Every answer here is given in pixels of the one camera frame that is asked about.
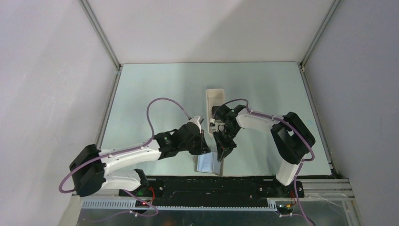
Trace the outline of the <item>silver metal card holder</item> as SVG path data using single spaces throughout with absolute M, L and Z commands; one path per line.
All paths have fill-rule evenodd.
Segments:
M 198 155 L 195 161 L 194 171 L 223 176 L 224 160 L 218 161 L 217 159 L 216 152 Z

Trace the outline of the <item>white plastic tray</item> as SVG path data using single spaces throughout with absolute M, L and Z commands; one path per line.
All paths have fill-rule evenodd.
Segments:
M 213 116 L 213 107 L 220 107 L 225 103 L 224 89 L 207 89 L 206 90 L 206 109 L 207 109 L 207 132 L 211 138 L 213 133 L 217 131 L 217 126 L 222 124 L 222 121 Z

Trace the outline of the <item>right small circuit board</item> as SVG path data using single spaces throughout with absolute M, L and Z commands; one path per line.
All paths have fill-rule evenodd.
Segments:
M 277 206 L 277 210 L 278 211 L 293 211 L 293 209 L 295 208 L 295 205 L 293 204 L 288 204 L 288 205 L 278 205 Z

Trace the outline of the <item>right aluminium frame post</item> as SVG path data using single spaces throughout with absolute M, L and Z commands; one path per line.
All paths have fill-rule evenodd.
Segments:
M 316 34 L 314 35 L 308 49 L 306 50 L 301 62 L 300 62 L 300 66 L 302 68 L 302 70 L 304 71 L 306 68 L 306 64 L 308 63 L 308 61 L 310 60 L 313 51 L 315 50 L 315 48 L 317 47 L 319 41 L 321 40 L 324 32 L 326 31 L 331 19 L 333 18 L 333 16 L 335 15 L 336 11 L 338 10 L 338 7 L 341 5 L 342 0 L 334 0 L 332 2 L 332 4 L 330 5 L 326 15 L 324 16 L 319 28 L 316 31 Z

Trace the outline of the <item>left small circuit board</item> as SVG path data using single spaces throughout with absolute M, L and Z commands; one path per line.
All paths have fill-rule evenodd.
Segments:
M 136 201 L 135 203 L 135 207 L 136 208 L 149 208 L 150 205 L 148 204 L 152 204 L 151 202 L 140 202 L 140 201 Z

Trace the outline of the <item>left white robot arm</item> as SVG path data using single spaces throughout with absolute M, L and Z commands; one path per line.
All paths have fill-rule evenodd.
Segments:
M 74 191 L 81 197 L 106 189 L 128 190 L 143 196 L 149 190 L 144 171 L 133 169 L 129 173 L 121 173 L 118 170 L 141 162 L 174 157 L 184 151 L 191 155 L 211 152 L 204 131 L 194 122 L 188 122 L 179 129 L 158 133 L 149 144 L 125 153 L 111 153 L 109 150 L 98 149 L 95 144 L 88 145 L 69 166 Z

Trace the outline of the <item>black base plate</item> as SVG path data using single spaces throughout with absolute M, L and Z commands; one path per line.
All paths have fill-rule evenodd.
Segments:
M 272 198 L 303 198 L 304 191 L 300 181 L 283 186 L 274 176 L 150 176 L 133 195 L 154 198 L 157 206 L 264 207 Z

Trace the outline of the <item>left aluminium frame post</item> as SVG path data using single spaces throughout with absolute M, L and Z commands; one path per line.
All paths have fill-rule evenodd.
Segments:
M 88 0 L 78 0 L 80 3 L 84 13 L 86 14 L 88 21 L 92 25 L 96 35 L 98 36 L 105 52 L 107 53 L 108 57 L 110 58 L 113 66 L 115 67 L 116 70 L 119 70 L 121 68 L 121 63 L 118 60 L 110 41 L 107 38 L 107 35 L 105 31 L 103 30 L 90 2 Z

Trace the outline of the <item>black credit card stack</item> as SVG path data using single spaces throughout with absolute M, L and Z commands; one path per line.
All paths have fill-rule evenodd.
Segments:
M 219 108 L 219 106 L 212 106 L 212 108 L 211 108 L 211 115 L 214 117 L 215 116 L 215 113 L 216 113 L 216 111 L 218 110 L 218 108 Z

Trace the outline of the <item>aluminium frame post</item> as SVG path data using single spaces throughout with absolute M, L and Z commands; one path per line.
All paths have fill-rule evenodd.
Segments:
M 115 67 L 116 70 L 119 70 L 121 68 L 121 63 L 118 60 L 110 41 L 107 38 L 107 35 L 105 31 L 103 30 L 90 2 L 88 0 L 78 0 L 80 3 L 84 13 L 86 14 L 88 21 L 92 25 L 96 35 L 98 36 L 105 52 L 107 53 L 108 57 L 110 58 L 113 66 Z
M 336 11 L 338 10 L 338 7 L 341 5 L 342 0 L 334 0 L 332 2 L 332 4 L 330 5 L 326 15 L 324 16 L 319 28 L 316 31 L 316 34 L 314 35 L 308 49 L 306 50 L 301 62 L 300 62 L 300 66 L 302 68 L 302 70 L 304 71 L 306 68 L 306 64 L 308 63 L 308 61 L 310 60 L 313 51 L 315 50 L 315 48 L 317 47 L 319 41 L 321 40 L 324 32 L 326 31 L 331 19 L 333 18 L 333 16 L 335 15 Z

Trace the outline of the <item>small circuit board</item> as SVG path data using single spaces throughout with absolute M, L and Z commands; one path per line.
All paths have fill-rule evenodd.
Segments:
M 140 201 L 136 201 L 135 203 L 135 207 L 136 208 L 149 208 L 150 205 L 148 204 L 152 204 L 151 202 L 140 202 Z
M 278 211 L 293 211 L 293 209 L 295 208 L 295 205 L 293 204 L 288 204 L 288 205 L 278 205 L 277 206 L 277 210 Z

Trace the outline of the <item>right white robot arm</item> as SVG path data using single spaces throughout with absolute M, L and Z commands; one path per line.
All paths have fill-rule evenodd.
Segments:
M 260 132 L 270 132 L 278 153 L 282 158 L 279 171 L 276 174 L 274 192 L 285 197 L 292 192 L 294 181 L 305 155 L 311 154 L 316 140 L 303 121 L 294 112 L 283 116 L 266 115 L 251 111 L 244 105 L 229 108 L 226 105 L 213 106 L 208 118 L 209 131 L 215 139 L 217 160 L 222 161 L 234 148 L 235 137 L 241 129 L 254 129 Z

